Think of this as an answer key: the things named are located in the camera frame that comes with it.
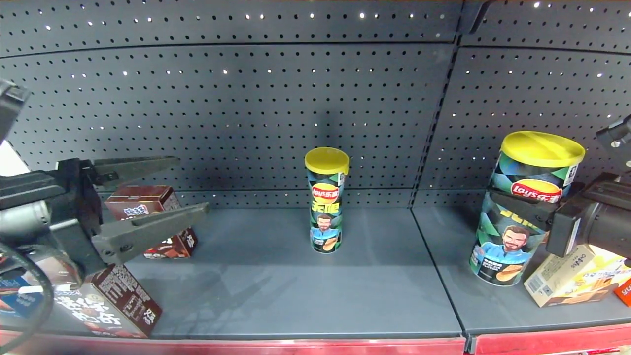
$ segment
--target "metal shelf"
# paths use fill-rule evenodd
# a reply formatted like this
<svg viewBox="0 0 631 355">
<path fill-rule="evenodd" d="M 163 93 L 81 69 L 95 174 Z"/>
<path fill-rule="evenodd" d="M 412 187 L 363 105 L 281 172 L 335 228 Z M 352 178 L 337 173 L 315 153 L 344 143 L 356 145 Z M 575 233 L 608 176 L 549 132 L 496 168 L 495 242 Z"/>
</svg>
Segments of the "metal shelf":
<svg viewBox="0 0 631 355">
<path fill-rule="evenodd" d="M 613 295 L 597 303 L 539 308 L 522 285 L 496 287 L 478 280 L 467 263 L 478 222 L 475 209 L 420 207 L 414 208 L 413 213 L 468 335 L 540 332 L 631 322 L 631 309 Z M 535 258 L 545 257 L 541 251 Z M 537 260 L 531 263 L 530 272 L 538 264 Z"/>
<path fill-rule="evenodd" d="M 461 328 L 406 208 L 350 208 L 319 255 L 307 210 L 213 210 L 189 260 L 127 267 L 163 308 L 154 339 L 420 339 Z M 75 334 L 69 318 L 46 331 Z"/>
</svg>

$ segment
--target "snack box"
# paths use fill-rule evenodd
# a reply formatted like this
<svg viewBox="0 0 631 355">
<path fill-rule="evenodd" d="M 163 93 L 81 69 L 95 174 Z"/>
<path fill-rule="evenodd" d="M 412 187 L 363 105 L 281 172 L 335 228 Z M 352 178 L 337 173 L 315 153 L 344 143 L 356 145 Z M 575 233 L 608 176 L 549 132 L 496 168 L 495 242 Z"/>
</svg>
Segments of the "snack box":
<svg viewBox="0 0 631 355">
<path fill-rule="evenodd" d="M 154 214 L 180 208 L 177 195 L 170 186 L 124 186 L 110 196 L 105 205 L 117 220 Z M 198 238 L 191 227 L 167 238 L 143 253 L 147 259 L 190 258 Z"/>
<path fill-rule="evenodd" d="M 582 244 L 570 255 L 549 255 L 525 281 L 539 307 L 596 302 L 617 289 L 631 275 L 625 258 L 596 246 Z"/>
<path fill-rule="evenodd" d="M 614 292 L 627 306 L 631 307 L 631 279 L 618 287 Z"/>
</svg>

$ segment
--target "chocolate snack box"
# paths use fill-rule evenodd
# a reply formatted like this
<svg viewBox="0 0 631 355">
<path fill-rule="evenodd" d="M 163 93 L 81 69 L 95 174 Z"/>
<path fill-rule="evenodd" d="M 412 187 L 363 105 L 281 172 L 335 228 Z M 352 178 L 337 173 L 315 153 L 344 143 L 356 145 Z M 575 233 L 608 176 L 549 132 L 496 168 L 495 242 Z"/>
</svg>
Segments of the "chocolate snack box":
<svg viewBox="0 0 631 355">
<path fill-rule="evenodd" d="M 119 188 L 105 205 L 118 220 L 180 208 L 170 186 L 125 186 Z M 168 238 L 143 254 L 147 259 L 190 258 L 198 238 L 191 227 Z"/>
<path fill-rule="evenodd" d="M 86 279 L 78 290 L 55 292 L 55 303 L 95 335 L 146 339 L 162 309 L 124 265 Z"/>
<path fill-rule="evenodd" d="M 624 262 L 583 244 L 565 258 L 549 255 L 524 285 L 539 307 L 601 301 L 631 276 Z"/>
<path fill-rule="evenodd" d="M 53 286 L 74 285 L 76 277 L 64 262 L 47 258 L 37 265 L 49 276 Z M 39 286 L 30 273 L 15 280 L 21 286 Z M 28 317 L 41 302 L 41 293 L 2 297 L 0 310 Z M 86 278 L 83 285 L 69 291 L 55 291 L 55 307 L 77 319 L 95 335 L 146 339 L 162 314 L 162 309 L 147 294 L 124 265 L 112 265 Z"/>
</svg>

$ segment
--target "cracker box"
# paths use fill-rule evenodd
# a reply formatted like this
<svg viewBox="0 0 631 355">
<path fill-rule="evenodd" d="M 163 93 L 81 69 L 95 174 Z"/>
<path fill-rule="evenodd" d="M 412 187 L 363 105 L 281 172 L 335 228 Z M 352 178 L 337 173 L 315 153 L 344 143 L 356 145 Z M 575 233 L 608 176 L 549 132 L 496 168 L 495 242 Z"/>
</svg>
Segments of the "cracker box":
<svg viewBox="0 0 631 355">
<path fill-rule="evenodd" d="M 180 208 L 170 186 L 125 186 L 119 188 L 105 205 L 118 220 Z M 168 238 L 143 254 L 147 259 L 190 258 L 198 239 L 191 227 Z"/>
<path fill-rule="evenodd" d="M 579 245 L 565 258 L 549 255 L 526 280 L 526 290 L 539 307 L 600 301 L 631 276 L 624 262 L 604 249 Z"/>
<path fill-rule="evenodd" d="M 61 267 L 64 265 L 63 262 L 46 258 L 38 261 L 37 265 L 46 273 L 53 285 L 76 283 L 74 274 L 69 272 L 70 268 Z M 30 272 L 15 279 L 0 278 L 0 311 L 4 311 L 3 314 L 12 313 L 25 318 L 30 317 L 44 300 L 44 296 L 41 292 L 18 294 L 17 290 L 21 287 L 37 285 L 39 283 Z"/>
<path fill-rule="evenodd" d="M 631 279 L 618 287 L 614 292 L 627 306 L 631 307 Z"/>
</svg>

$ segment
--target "short chip canister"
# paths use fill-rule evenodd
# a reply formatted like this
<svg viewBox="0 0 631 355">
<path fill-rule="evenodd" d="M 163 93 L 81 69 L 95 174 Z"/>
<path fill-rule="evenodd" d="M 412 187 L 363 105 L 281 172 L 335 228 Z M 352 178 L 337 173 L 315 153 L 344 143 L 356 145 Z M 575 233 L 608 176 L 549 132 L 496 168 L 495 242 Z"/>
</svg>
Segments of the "short chip canister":
<svg viewBox="0 0 631 355">
<path fill-rule="evenodd" d="M 574 180 L 585 149 L 549 133 L 518 131 L 502 142 L 488 190 L 558 203 Z M 545 231 L 485 194 L 476 243 L 469 259 L 472 271 L 496 286 L 512 286 L 546 237 Z"/>
<path fill-rule="evenodd" d="M 342 243 L 342 194 L 350 159 L 339 149 L 320 147 L 305 155 L 311 189 L 311 245 L 332 253 Z"/>
</svg>

